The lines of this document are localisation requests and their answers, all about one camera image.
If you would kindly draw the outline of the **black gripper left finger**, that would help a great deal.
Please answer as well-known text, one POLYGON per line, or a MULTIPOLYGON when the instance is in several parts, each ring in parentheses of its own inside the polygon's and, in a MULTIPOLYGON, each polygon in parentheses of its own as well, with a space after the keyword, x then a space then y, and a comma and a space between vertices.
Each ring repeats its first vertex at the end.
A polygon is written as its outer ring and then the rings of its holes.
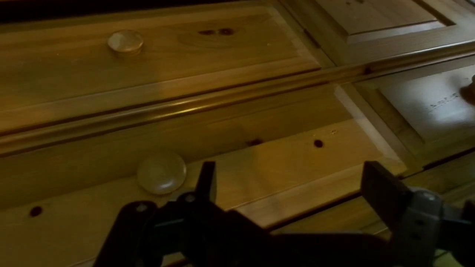
POLYGON ((195 183, 195 195, 203 200, 213 201, 216 197, 216 183, 215 183, 215 161, 203 161, 198 173, 198 179, 195 183))

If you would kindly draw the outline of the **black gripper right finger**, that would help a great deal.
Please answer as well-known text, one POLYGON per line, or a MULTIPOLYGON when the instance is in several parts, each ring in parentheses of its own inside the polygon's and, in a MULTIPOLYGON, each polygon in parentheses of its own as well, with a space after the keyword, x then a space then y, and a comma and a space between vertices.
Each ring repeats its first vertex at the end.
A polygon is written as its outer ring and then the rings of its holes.
POLYGON ((411 189, 378 161, 363 163, 360 194, 388 228, 396 226, 411 198, 411 189))

